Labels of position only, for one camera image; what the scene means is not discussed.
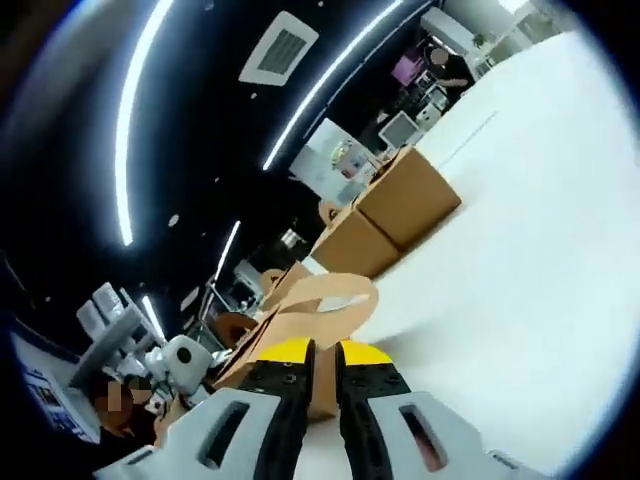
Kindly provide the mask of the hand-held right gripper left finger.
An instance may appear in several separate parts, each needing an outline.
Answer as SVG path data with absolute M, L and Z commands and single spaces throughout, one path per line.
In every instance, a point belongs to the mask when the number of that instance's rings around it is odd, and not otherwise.
M 264 349 L 242 382 L 220 388 L 147 446 L 95 472 L 97 479 L 290 479 L 307 430 L 315 343 Z

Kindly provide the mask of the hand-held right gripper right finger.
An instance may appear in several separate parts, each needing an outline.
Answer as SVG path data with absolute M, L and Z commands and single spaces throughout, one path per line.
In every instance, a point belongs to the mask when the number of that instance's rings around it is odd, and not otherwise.
M 479 431 L 425 391 L 392 359 L 353 340 L 336 345 L 340 434 L 354 479 L 544 479 L 485 448 Z

